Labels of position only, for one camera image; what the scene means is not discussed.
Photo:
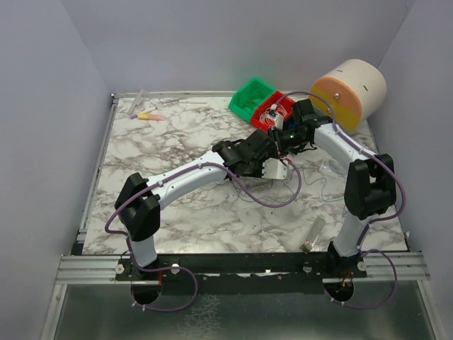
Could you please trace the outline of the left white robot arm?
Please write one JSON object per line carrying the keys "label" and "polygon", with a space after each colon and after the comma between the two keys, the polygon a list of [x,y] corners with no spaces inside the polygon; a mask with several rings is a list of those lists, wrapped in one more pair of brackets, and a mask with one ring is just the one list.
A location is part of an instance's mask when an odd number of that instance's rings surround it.
{"label": "left white robot arm", "polygon": [[157,259],[154,234],[161,211],[173,201],[209,183],[238,177],[285,179],[286,166],[278,159],[276,144],[262,130],[237,141],[224,140],[196,160],[164,174],[130,175],[115,202],[127,230],[135,261],[146,267]]}

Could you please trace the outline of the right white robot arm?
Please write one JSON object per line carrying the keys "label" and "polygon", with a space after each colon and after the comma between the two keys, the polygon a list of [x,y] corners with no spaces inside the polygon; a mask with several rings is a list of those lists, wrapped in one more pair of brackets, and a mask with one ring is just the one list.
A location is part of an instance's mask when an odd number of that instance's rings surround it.
{"label": "right white robot arm", "polygon": [[375,154],[347,136],[328,116],[318,116],[309,99],[292,105],[295,126],[271,127],[270,138],[283,156],[303,152],[307,144],[328,152],[346,171],[343,194],[347,214],[329,251],[340,259],[360,252],[369,226],[396,202],[394,161],[388,154]]}

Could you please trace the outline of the red plastic bin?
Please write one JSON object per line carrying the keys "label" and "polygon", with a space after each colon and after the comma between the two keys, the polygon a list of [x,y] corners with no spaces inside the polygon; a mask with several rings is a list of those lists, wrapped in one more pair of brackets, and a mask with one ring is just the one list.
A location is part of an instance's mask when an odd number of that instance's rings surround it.
{"label": "red plastic bin", "polygon": [[256,108],[250,124],[255,128],[267,132],[270,128],[275,127],[275,123],[278,120],[286,122],[292,116],[292,105],[294,101],[285,97],[278,104],[275,104],[282,97],[282,92],[274,92]]}

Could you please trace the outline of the clear protractor packet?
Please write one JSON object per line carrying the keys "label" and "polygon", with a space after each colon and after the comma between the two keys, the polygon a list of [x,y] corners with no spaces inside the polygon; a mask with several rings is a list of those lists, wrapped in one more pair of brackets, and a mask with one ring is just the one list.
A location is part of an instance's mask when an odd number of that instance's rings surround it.
{"label": "clear protractor packet", "polygon": [[337,179],[345,179],[347,170],[334,159],[323,159],[319,171],[325,176]]}

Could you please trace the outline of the green plastic bin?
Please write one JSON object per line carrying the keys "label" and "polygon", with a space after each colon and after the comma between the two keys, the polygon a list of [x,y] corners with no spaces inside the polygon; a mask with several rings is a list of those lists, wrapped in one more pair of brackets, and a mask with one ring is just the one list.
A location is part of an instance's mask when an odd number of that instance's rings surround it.
{"label": "green plastic bin", "polygon": [[252,78],[232,96],[228,109],[249,123],[256,108],[276,91],[263,80]]}

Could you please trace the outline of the large beige cylinder drum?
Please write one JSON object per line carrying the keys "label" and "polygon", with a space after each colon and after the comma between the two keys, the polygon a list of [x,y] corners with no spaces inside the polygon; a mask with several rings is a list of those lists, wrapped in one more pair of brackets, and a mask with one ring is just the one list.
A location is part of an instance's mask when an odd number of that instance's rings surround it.
{"label": "large beige cylinder drum", "polygon": [[368,119],[384,102],[386,81],[382,73],[361,59],[349,59],[317,79],[309,97],[321,112],[336,114],[336,122],[348,132]]}

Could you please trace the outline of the small grey staples box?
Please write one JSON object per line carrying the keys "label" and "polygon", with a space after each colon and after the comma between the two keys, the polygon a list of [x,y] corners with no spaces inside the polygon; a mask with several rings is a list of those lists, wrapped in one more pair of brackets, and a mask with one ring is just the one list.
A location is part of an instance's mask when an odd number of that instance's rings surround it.
{"label": "small grey staples box", "polygon": [[309,253],[313,247],[316,240],[319,238],[319,235],[322,233],[324,226],[326,225],[326,221],[322,217],[318,217],[315,219],[313,225],[311,226],[310,230],[306,234],[304,241],[302,242],[299,249],[306,253]]}

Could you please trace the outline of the pink yellow marker pen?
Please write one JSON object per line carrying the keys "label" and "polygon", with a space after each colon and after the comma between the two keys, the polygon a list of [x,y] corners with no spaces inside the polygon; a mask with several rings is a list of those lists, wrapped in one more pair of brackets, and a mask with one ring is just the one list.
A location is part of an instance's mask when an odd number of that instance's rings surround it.
{"label": "pink yellow marker pen", "polygon": [[131,120],[151,120],[151,121],[162,121],[165,120],[165,117],[159,114],[151,114],[151,113],[138,113],[130,116]]}

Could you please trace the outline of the clear plastic tube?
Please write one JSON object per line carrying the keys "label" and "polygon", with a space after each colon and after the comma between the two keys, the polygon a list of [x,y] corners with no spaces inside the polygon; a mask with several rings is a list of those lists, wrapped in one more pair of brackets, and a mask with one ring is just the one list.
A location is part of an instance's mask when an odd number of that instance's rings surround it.
{"label": "clear plastic tube", "polygon": [[135,108],[142,102],[144,92],[145,92],[144,89],[138,91],[137,95],[135,96],[134,100],[130,105],[130,109],[128,111],[129,115],[132,115],[134,113]]}

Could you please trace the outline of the black mounting base bar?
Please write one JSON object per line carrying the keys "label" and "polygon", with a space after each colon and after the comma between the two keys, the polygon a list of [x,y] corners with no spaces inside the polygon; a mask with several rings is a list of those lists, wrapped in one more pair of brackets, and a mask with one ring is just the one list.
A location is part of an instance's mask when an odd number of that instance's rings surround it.
{"label": "black mounting base bar", "polygon": [[117,282],[165,295],[200,294],[321,294],[323,282],[364,278],[363,258],[341,260],[329,251],[236,254],[160,254],[143,269],[121,256]]}

